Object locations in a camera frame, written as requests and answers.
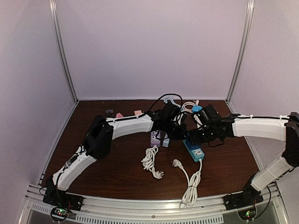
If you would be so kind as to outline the purple power strip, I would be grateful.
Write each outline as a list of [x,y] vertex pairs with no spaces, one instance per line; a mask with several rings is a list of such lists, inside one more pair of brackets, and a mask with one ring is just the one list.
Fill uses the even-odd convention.
[[152,131],[150,133],[150,145],[151,147],[154,146],[160,147],[161,145],[160,131]]

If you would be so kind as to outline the teal blue socket box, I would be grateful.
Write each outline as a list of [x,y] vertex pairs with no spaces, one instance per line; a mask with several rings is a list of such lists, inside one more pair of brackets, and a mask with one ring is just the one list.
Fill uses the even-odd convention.
[[183,144],[189,152],[194,162],[203,161],[205,154],[202,151],[200,145],[192,145],[188,140],[183,140]]

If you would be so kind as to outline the pink charger plug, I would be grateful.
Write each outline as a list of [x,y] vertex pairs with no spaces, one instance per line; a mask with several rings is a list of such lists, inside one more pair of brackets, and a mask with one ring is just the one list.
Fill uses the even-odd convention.
[[142,110],[135,110],[135,111],[134,111],[134,115],[135,115],[135,116],[140,116],[140,115],[142,115],[142,114],[143,114]]

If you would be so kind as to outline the light blue small adapter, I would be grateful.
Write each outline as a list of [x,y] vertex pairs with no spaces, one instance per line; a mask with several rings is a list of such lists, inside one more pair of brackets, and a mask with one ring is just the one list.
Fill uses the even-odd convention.
[[199,105],[194,105],[194,106],[192,107],[192,113],[193,113],[193,114],[198,114],[201,110],[202,110],[202,107],[199,106]]

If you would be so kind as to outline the light blue power strip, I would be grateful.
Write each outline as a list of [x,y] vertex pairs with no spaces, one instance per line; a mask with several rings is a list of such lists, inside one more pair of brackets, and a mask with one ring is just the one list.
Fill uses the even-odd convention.
[[163,140],[163,147],[168,148],[170,143],[170,139],[168,137],[165,137]]

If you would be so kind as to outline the dark blue cube adapter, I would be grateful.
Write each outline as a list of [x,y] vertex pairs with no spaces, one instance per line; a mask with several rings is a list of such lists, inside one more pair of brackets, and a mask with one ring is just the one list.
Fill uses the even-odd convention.
[[200,147],[200,145],[198,144],[193,145],[188,139],[185,140],[185,144],[190,150],[194,150]]

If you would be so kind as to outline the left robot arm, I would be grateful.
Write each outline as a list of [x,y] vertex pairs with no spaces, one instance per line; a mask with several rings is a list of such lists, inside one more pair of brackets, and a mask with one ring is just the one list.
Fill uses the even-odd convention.
[[185,138],[187,132],[186,125],[174,121],[172,115],[159,115],[157,112],[118,119],[96,116],[87,131],[83,145],[59,171],[46,180],[49,200],[57,207],[65,206],[67,196],[61,191],[66,191],[88,166],[107,157],[114,139],[159,130],[166,132],[169,138],[179,140]]

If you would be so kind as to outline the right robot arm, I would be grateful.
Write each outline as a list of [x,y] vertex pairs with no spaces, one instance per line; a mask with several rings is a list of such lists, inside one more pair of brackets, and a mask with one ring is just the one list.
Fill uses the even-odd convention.
[[272,182],[299,165],[299,114],[278,117],[231,114],[226,117],[199,117],[201,126],[188,132],[187,139],[194,145],[210,143],[215,139],[224,142],[226,138],[244,137],[254,147],[255,158],[269,155],[267,166],[257,172],[240,194],[240,203],[251,205]]

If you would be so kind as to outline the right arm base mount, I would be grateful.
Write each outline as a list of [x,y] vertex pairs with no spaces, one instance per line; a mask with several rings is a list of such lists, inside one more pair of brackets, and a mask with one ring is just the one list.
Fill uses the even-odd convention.
[[249,180],[243,187],[242,192],[228,193],[223,197],[223,201],[226,210],[234,210],[260,203],[263,201],[263,196],[261,191],[257,191],[251,186],[251,180]]

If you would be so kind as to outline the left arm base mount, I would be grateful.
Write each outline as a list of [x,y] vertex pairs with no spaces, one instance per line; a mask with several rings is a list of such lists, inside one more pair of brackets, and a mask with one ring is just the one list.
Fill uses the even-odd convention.
[[52,175],[46,180],[45,187],[46,191],[43,196],[44,203],[68,210],[81,211],[83,197],[59,190],[53,181]]

